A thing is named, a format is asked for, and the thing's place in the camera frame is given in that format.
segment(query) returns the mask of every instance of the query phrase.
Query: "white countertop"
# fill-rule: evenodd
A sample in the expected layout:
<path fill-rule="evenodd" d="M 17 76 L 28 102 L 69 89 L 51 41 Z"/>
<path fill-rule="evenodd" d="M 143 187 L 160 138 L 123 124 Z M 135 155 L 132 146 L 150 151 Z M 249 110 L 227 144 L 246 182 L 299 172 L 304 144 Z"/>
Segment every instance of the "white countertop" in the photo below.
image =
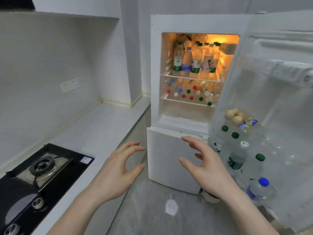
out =
<path fill-rule="evenodd" d="M 133 108 L 102 103 L 51 140 L 52 144 L 94 157 L 95 160 L 61 198 L 32 235 L 44 235 L 73 199 L 94 178 L 110 153 L 119 145 L 150 105 L 141 98 Z"/>

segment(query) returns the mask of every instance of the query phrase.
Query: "hand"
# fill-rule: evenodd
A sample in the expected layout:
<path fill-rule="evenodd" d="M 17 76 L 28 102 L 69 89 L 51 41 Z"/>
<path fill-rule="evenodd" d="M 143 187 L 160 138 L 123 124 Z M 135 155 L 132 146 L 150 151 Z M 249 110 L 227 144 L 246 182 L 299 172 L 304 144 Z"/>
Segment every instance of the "hand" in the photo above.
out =
<path fill-rule="evenodd" d="M 135 152 L 146 150 L 140 142 L 127 142 L 115 149 L 104 162 L 96 177 L 86 188 L 98 205 L 116 199 L 124 194 L 144 169 L 140 164 L 128 172 L 126 161 Z"/>
<path fill-rule="evenodd" d="M 240 190 L 233 178 L 229 175 L 219 155 L 214 152 L 203 140 L 192 137 L 182 137 L 189 146 L 201 152 L 195 156 L 203 161 L 200 167 L 195 166 L 186 158 L 180 158 L 182 166 L 192 175 L 195 181 L 205 191 L 226 200 L 234 192 Z"/>

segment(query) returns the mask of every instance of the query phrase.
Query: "upper cabinet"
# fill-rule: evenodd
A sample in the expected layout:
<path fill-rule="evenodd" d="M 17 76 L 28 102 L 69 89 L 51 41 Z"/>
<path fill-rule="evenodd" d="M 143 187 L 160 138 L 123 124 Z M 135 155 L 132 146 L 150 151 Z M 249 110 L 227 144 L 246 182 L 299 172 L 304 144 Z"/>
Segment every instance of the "upper cabinet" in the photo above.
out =
<path fill-rule="evenodd" d="M 120 18 L 119 0 L 33 0 L 36 11 Z"/>

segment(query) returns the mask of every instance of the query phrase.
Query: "blue bottle cap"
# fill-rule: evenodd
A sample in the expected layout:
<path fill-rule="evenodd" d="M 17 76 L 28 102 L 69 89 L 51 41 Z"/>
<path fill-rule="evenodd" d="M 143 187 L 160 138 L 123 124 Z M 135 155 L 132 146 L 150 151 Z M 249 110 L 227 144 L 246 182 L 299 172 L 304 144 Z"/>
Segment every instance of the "blue bottle cap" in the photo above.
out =
<path fill-rule="evenodd" d="M 264 186 L 264 187 L 268 187 L 269 186 L 269 181 L 268 179 L 264 178 L 264 177 L 261 177 L 259 179 L 259 183 L 261 186 Z"/>

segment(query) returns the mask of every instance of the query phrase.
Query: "person's left hand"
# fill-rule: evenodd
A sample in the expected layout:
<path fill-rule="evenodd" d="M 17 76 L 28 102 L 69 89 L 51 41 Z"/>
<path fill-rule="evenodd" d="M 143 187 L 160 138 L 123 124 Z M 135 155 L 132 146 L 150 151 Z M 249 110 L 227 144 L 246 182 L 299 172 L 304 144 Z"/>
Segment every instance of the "person's left hand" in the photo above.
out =
<path fill-rule="evenodd" d="M 128 172 L 125 169 L 126 161 L 135 152 L 146 150 L 139 146 L 140 142 L 127 142 L 115 149 L 104 162 L 96 177 L 90 182 L 86 190 L 99 205 L 120 197 L 133 184 L 144 169 L 140 164 Z"/>

